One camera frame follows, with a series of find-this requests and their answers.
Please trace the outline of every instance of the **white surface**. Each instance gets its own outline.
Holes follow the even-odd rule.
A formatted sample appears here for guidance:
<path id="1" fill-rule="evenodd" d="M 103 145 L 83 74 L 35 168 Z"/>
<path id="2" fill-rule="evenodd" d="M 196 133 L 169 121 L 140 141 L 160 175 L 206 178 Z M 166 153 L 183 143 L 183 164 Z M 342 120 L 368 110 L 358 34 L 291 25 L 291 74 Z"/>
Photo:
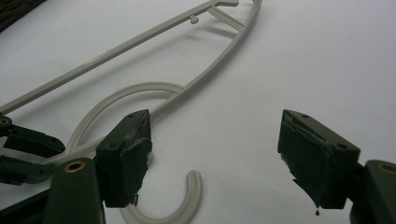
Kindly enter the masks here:
<path id="1" fill-rule="evenodd" d="M 0 105 L 204 1 L 60 1 L 42 4 L 0 34 Z M 227 8 L 237 19 L 249 1 Z M 284 108 L 306 113 L 362 149 L 360 162 L 396 162 L 396 3 L 265 1 L 247 39 L 216 77 L 153 124 L 155 160 L 139 191 L 141 211 L 164 217 L 201 172 L 204 198 L 192 223 L 349 223 L 316 208 L 276 152 Z M 205 14 L 9 114 L 67 142 L 101 99 L 142 81 L 186 84 L 231 41 L 234 30 Z M 142 93 L 107 109 L 88 142 L 127 113 L 168 93 Z M 1 154 L 16 155 L 8 149 Z M 36 158 L 17 154 L 19 158 Z M 0 184 L 0 209 L 45 184 Z M 122 223 L 106 209 L 107 223 Z"/>

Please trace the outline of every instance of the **curved hanger hook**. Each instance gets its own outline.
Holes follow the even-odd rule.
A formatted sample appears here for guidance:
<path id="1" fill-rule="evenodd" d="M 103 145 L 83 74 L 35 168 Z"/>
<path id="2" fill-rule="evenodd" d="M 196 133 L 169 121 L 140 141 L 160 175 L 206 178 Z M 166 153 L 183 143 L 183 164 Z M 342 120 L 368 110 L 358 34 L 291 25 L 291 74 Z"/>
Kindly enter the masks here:
<path id="1" fill-rule="evenodd" d="M 169 217 L 147 217 L 134 205 L 121 208 L 122 217 L 128 223 L 137 224 L 186 224 L 195 216 L 203 194 L 202 177 L 198 171 L 190 171 L 186 176 L 186 196 L 181 206 Z"/>

